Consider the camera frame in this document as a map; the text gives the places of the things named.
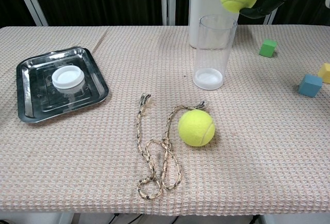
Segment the clear plastic cup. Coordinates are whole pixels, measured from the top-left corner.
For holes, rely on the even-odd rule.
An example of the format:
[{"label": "clear plastic cup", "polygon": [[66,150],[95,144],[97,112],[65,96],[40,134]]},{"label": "clear plastic cup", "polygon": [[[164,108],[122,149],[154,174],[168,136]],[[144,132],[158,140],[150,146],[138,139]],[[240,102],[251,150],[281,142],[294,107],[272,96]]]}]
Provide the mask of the clear plastic cup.
[{"label": "clear plastic cup", "polygon": [[236,27],[234,19],[217,14],[200,19],[193,78],[199,88],[215,90],[222,86]]}]

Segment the white plastic lid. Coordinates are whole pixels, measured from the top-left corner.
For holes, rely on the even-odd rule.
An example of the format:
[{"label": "white plastic lid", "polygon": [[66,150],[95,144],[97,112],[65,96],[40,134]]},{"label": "white plastic lid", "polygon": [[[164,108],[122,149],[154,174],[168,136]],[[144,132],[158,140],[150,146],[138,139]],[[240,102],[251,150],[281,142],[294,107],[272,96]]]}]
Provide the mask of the white plastic lid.
[{"label": "white plastic lid", "polygon": [[223,76],[215,68],[202,68],[193,78],[197,87],[205,90],[215,90],[222,86]]},{"label": "white plastic lid", "polygon": [[54,87],[58,89],[70,89],[77,86],[84,79],[83,71],[74,65],[59,68],[52,74]]}]

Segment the cup bottom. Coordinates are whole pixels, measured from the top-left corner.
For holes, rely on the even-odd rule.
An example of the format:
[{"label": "cup bottom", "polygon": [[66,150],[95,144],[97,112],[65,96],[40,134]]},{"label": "cup bottom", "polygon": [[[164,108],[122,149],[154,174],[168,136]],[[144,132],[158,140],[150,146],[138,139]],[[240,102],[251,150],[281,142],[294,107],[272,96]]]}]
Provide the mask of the cup bottom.
[{"label": "cup bottom", "polygon": [[201,89],[215,90],[222,86],[223,76],[214,68],[202,68],[196,71],[193,81]]}]

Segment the stainless steel tray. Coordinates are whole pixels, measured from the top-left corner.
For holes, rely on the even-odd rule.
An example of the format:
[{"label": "stainless steel tray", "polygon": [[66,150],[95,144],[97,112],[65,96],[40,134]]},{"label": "stainless steel tray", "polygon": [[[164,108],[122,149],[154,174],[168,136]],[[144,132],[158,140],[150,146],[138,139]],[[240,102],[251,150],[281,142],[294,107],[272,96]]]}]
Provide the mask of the stainless steel tray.
[{"label": "stainless steel tray", "polygon": [[[57,90],[52,74],[65,65],[79,67],[84,81],[70,90]],[[108,86],[91,53],[82,47],[72,47],[28,58],[16,68],[19,118],[37,123],[104,100]]]}]

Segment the braided rope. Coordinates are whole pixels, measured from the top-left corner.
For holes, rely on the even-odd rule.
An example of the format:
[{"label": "braided rope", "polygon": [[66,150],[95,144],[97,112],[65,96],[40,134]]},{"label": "braided rope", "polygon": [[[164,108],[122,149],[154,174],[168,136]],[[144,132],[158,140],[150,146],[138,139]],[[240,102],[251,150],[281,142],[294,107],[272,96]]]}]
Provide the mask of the braided rope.
[{"label": "braided rope", "polygon": [[[147,102],[149,101],[151,95],[150,94],[145,94],[143,93],[140,97],[140,103],[139,103],[139,112],[137,115],[137,123],[136,123],[136,127],[137,127],[137,131],[138,131],[138,135],[137,135],[137,140],[138,140],[138,149],[141,152],[142,156],[145,158],[145,160],[147,161],[149,168],[150,168],[150,173],[151,175],[139,180],[139,183],[137,185],[137,189],[138,192],[140,194],[140,196],[143,199],[155,199],[157,197],[159,197],[162,194],[163,188],[167,189],[167,190],[172,190],[173,188],[177,187],[182,180],[182,174],[181,174],[181,169],[180,166],[178,164],[178,161],[172,151],[172,144],[170,142],[170,127],[171,127],[171,120],[172,117],[175,115],[175,113],[177,111],[179,111],[180,109],[188,109],[188,110],[193,110],[193,109],[199,109],[199,110],[205,110],[208,106],[208,103],[205,101],[202,101],[201,103],[199,103],[197,106],[195,107],[190,107],[190,106],[177,106],[173,109],[173,111],[170,113],[168,119],[167,119],[167,125],[166,125],[166,131],[165,134],[166,136],[164,138],[162,138],[160,141],[159,140],[154,140],[151,139],[147,142],[145,148],[143,149],[141,146],[142,143],[142,137],[141,137],[141,115],[142,112],[145,108],[145,105],[147,104]],[[150,150],[149,150],[149,146],[151,143],[155,143],[160,145],[163,149],[164,149],[164,155],[163,155],[163,167],[162,167],[162,171],[161,171],[161,176],[160,176],[160,180],[157,177],[157,173],[156,173],[156,167],[155,167],[155,163],[152,159],[152,156],[150,154]],[[177,178],[174,184],[172,185],[166,185],[165,184],[165,177],[166,177],[166,171],[167,171],[167,164],[168,164],[168,157],[171,157],[174,161],[176,170],[177,170]],[[146,185],[150,182],[154,181],[157,186],[158,186],[158,192],[155,194],[151,194],[148,195],[146,193],[144,193],[141,189],[142,185]]]}]

